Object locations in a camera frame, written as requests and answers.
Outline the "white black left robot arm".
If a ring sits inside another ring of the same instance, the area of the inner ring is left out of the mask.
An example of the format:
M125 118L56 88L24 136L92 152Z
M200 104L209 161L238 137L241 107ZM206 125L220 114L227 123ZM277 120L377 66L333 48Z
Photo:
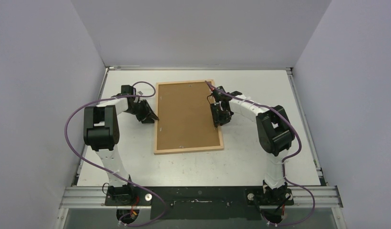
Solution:
M83 139L101 159L109 179L105 204L128 206L140 200L139 188L131 184L118 151L120 131L117 116L132 114L142 124L153 124L159 118L133 85L122 85L112 100L84 108Z

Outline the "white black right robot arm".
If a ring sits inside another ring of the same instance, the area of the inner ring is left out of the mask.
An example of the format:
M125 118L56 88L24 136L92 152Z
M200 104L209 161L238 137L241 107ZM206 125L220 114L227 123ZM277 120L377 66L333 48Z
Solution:
M291 148L295 134L288 125L288 117L280 105L270 108L259 106L256 102L238 91L226 93L222 86L210 86L210 103L214 127L231 121L234 114L241 115L257 126L257 136L263 150L267 153L266 173L263 179L262 199L269 205L283 205L292 200L283 172L282 161Z

